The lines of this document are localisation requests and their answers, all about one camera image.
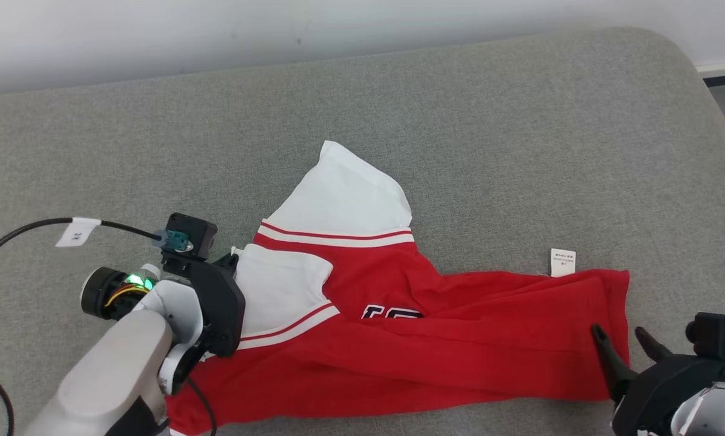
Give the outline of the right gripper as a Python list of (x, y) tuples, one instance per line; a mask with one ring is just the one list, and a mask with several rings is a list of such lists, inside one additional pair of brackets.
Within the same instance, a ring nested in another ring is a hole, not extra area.
[(591, 333), (616, 435), (725, 435), (725, 360), (674, 354), (642, 326), (635, 337), (654, 365), (628, 367), (600, 325)]

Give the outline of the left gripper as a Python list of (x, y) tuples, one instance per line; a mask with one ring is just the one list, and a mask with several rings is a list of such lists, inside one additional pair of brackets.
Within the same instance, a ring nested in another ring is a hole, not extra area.
[(190, 281), (204, 316), (201, 343), (221, 358), (237, 351), (242, 336), (246, 301), (234, 279), (238, 260), (234, 251), (213, 263), (193, 255), (162, 253), (163, 270)]

